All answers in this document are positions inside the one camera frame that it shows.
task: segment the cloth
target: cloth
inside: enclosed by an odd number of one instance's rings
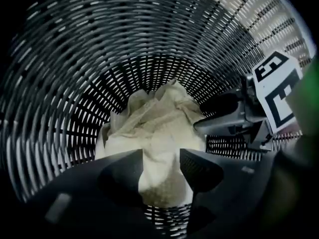
[[[192,126],[203,118],[198,104],[177,80],[150,94],[139,90],[120,115],[111,113],[110,123],[103,125],[95,159],[142,149],[139,193],[143,202],[160,208],[190,204],[193,192],[180,170],[179,150],[206,150],[204,136]]]

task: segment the white marker tag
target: white marker tag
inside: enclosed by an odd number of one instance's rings
[[[286,97],[303,77],[299,62],[284,52],[275,51],[252,71],[257,98],[275,134],[296,121]]]

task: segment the beige cloth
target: beige cloth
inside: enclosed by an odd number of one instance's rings
[[[202,118],[198,104],[177,80],[149,95],[139,90],[130,96],[128,107],[120,115],[111,113],[110,123],[102,127],[95,159],[142,149],[143,202],[161,208],[190,204],[193,192],[180,170],[179,150],[205,151],[205,139],[192,126]]]

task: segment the green object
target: green object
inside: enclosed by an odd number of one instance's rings
[[[319,59],[306,68],[303,79],[287,97],[304,135],[319,135]]]

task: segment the woven basket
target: woven basket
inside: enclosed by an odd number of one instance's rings
[[[178,81],[199,103],[240,85],[274,49],[309,52],[279,0],[36,0],[12,39],[1,79],[1,166],[27,201],[66,169],[94,160],[101,126],[129,96]],[[216,115],[216,111],[205,114]],[[275,137],[278,149],[299,132]],[[207,152],[259,161],[240,137],[209,136]],[[183,237],[190,207],[146,207]]]

